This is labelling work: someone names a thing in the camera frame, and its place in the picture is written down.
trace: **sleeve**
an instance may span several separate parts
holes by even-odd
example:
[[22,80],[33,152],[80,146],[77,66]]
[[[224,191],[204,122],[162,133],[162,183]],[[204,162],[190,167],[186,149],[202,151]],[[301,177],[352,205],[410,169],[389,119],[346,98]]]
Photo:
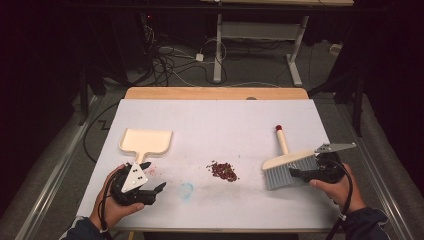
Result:
[[60,240],[104,240],[104,236],[86,217],[76,217]]
[[381,210],[367,207],[348,214],[341,226],[346,240],[387,240],[390,238],[383,230],[387,220]]

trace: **wire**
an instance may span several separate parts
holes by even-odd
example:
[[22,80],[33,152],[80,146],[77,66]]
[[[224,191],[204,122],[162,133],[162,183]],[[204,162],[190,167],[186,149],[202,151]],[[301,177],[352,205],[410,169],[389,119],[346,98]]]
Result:
[[106,239],[112,239],[112,236],[109,233],[109,229],[108,229],[108,225],[105,219],[105,211],[106,211],[106,199],[108,197],[110,197],[110,195],[108,195],[109,193],[109,189],[110,189],[110,185],[112,184],[112,182],[115,180],[116,176],[118,174],[120,174],[123,171],[123,169],[119,169],[117,170],[115,173],[112,174],[112,176],[109,178],[109,180],[106,183],[104,192],[103,192],[103,197],[102,200],[99,202],[99,205],[97,206],[97,213],[100,219],[100,223],[101,223],[101,227],[102,227],[102,231],[106,234]]
[[87,149],[87,145],[86,145],[86,140],[87,140],[87,135],[88,135],[88,132],[90,131],[90,129],[91,129],[91,127],[93,126],[93,124],[95,123],[95,122],[97,122],[97,120],[106,112],[106,111],[108,111],[109,109],[111,109],[112,107],[114,107],[114,106],[118,106],[119,105],[119,102],[117,102],[117,103],[114,103],[114,104],[112,104],[112,105],[110,105],[108,108],[106,108],[105,110],[103,110],[99,115],[97,115],[97,117],[96,118],[94,118],[94,120],[90,123],[90,125],[88,126],[88,129],[87,129],[87,131],[84,133],[84,137],[83,137],[83,140],[82,140],[82,145],[83,145],[83,147],[84,147],[84,152],[85,152],[85,154],[87,155],[87,157],[93,162],[93,163],[97,163],[97,160],[95,160],[94,159],[94,157],[92,157],[91,155],[90,155],[90,153],[88,152],[88,149]]
[[[352,194],[353,194],[353,182],[352,182],[352,177],[350,176],[349,172],[346,170],[346,168],[343,166],[343,164],[337,162],[337,161],[331,161],[332,163],[334,163],[335,165],[337,165],[340,169],[342,169],[344,171],[344,173],[346,174],[346,177],[349,181],[349,193],[347,195],[347,199],[346,202],[343,206],[342,211],[340,212],[341,216],[346,215],[347,211],[349,210],[350,207],[350,201],[352,200]],[[340,224],[342,223],[343,219],[341,219],[340,217],[337,219],[337,221],[334,223],[333,228],[331,229],[331,231],[328,233],[326,240],[331,240],[334,237],[334,234],[336,234],[337,230],[340,227]]]

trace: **wooden table edge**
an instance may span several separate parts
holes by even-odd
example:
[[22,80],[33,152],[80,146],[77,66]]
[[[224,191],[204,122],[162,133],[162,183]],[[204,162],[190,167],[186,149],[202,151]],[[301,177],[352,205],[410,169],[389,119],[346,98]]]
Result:
[[303,88],[132,87],[125,99],[163,100],[305,100]]

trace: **person's hand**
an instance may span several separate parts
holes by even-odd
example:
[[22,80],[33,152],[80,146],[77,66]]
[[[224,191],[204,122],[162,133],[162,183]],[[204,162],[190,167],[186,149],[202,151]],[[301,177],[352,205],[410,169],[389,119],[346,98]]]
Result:
[[[101,226],[98,210],[99,210],[99,204],[103,199],[103,193],[106,190],[106,184],[109,181],[109,179],[111,178],[111,176],[116,171],[118,171],[119,169],[122,169],[123,167],[124,167],[124,165],[121,165],[118,168],[116,168],[114,171],[109,173],[109,175],[106,178],[105,183],[103,184],[102,190],[97,195],[96,203],[94,204],[94,208],[93,208],[93,212],[90,215],[90,221],[99,230],[102,229],[102,226]],[[104,218],[105,218],[105,221],[108,225],[108,228],[115,226],[123,217],[128,216],[130,214],[133,214],[133,213],[140,211],[141,209],[144,208],[143,203],[134,203],[134,204],[129,205],[129,206],[121,206],[118,203],[116,203],[115,200],[112,197],[110,197],[110,191],[108,191],[107,196],[109,196],[109,197],[106,198]]]
[[[352,178],[353,193],[352,193],[350,206],[347,211],[347,213],[351,213],[356,210],[365,208],[366,205],[364,201],[362,200],[361,193],[359,191],[355,177],[352,174],[352,170],[350,169],[349,165],[347,164],[343,164],[343,165],[345,166],[346,170],[348,171],[348,173],[350,174]],[[309,185],[325,192],[329,198],[333,199],[333,201],[339,205],[340,211],[343,209],[344,204],[346,203],[348,193],[349,193],[349,181],[346,175],[338,183],[331,184],[331,183],[326,183],[323,181],[313,179],[309,182]]]

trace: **hand brush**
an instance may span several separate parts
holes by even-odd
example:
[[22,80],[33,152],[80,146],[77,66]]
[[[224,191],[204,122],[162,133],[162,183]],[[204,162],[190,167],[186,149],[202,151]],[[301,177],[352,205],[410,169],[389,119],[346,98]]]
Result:
[[262,165],[268,190],[280,188],[294,182],[289,168],[302,171],[318,169],[314,150],[289,153],[282,127],[278,125],[276,130],[283,155],[270,159]]

